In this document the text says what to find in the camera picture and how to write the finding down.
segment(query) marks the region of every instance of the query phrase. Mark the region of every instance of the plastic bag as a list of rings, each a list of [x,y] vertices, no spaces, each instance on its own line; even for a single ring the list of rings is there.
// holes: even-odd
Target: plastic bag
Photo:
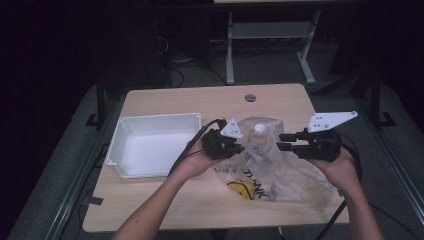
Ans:
[[[250,117],[239,123],[246,148],[214,166],[220,178],[246,199],[304,202],[325,205],[336,190],[311,163],[276,142],[284,127],[281,120]]]

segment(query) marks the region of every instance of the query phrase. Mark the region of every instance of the wooden tabletop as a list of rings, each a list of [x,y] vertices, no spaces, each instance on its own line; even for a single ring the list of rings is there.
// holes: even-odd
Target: wooden tabletop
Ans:
[[[253,94],[255,102],[245,96]],[[128,93],[121,117],[199,112],[202,124],[217,118],[251,116],[280,119],[284,132],[301,131],[314,108],[300,84],[137,90]],[[104,165],[84,220],[87,232],[116,231],[163,182],[164,178],[122,179]],[[337,193],[327,206],[249,201],[219,179],[213,169],[189,180],[179,191],[161,229],[213,229],[326,223],[343,201]],[[348,222],[343,211],[338,222]]]

